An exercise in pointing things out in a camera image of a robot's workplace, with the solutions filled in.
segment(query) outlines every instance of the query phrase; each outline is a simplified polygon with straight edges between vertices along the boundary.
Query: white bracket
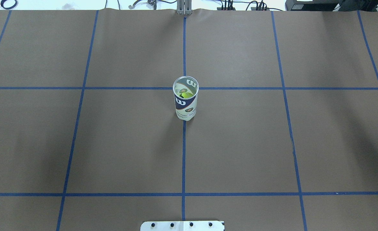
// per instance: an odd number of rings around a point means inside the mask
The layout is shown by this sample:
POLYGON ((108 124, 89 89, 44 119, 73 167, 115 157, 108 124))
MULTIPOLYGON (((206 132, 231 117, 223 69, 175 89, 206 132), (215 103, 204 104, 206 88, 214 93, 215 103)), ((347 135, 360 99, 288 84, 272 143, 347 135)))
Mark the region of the white bracket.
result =
POLYGON ((177 14, 191 15, 192 14, 192 0, 177 0, 177 14))
POLYGON ((223 221, 143 222, 140 231, 224 231, 223 221))

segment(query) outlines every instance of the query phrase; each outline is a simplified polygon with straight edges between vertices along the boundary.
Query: white mounting plate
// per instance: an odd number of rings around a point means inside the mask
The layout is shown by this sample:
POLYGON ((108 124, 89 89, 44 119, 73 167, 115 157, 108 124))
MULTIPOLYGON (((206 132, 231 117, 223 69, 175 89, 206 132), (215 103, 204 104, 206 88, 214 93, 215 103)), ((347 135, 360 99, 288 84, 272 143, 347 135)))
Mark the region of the white mounting plate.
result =
POLYGON ((224 231, 223 221, 143 222, 140 231, 224 231))

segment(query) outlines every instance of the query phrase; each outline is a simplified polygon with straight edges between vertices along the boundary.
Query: dark blue label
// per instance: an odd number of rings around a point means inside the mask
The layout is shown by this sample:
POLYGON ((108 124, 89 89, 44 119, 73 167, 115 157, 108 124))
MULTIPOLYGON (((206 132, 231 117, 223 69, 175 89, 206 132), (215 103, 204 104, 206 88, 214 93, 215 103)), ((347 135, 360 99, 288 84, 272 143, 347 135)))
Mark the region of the dark blue label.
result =
POLYGON ((179 98, 176 95, 174 96, 174 105, 176 105, 177 110, 185 109, 186 107, 190 106, 192 102, 195 100, 196 96, 189 99, 179 98))

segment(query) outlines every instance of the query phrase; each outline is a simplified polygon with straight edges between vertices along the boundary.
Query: tennis ball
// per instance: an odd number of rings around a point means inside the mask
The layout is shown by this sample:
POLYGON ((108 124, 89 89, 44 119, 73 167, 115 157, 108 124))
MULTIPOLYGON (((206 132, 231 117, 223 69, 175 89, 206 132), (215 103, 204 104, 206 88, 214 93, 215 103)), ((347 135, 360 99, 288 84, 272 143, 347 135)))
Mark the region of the tennis ball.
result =
POLYGON ((190 98, 193 96, 192 93, 189 93, 189 92, 183 92, 182 94, 179 95, 180 98, 190 98))

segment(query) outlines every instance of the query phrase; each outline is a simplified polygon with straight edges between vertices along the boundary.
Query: horizontal blue line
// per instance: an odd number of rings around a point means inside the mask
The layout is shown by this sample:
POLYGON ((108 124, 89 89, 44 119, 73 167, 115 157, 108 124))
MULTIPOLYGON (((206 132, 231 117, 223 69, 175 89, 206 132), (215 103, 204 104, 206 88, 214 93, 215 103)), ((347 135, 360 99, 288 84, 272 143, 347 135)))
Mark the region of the horizontal blue line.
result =
POLYGON ((0 196, 62 196, 61 193, 24 193, 24 192, 0 192, 0 196))
MULTIPOLYGON (((3 193, 0 196, 62 196, 62 193, 3 193)), ((329 195, 378 195, 376 192, 302 192, 303 196, 329 196, 329 195)), ((65 196, 182 196, 180 192, 171 193, 66 193, 65 196)), ((299 196, 298 192, 189 192, 185 196, 299 196)))
POLYGON ((378 192, 302 192, 303 196, 327 196, 327 195, 378 195, 378 192))
POLYGON ((182 196, 182 193, 66 193, 66 196, 182 196))
MULTIPOLYGON (((0 87, 0 90, 81 90, 82 87, 0 87)), ((86 90, 171 90, 171 87, 85 87, 86 90)), ((201 87, 200 90, 282 90, 281 87, 201 87)), ((286 87, 286 90, 378 90, 378 88, 286 87)))

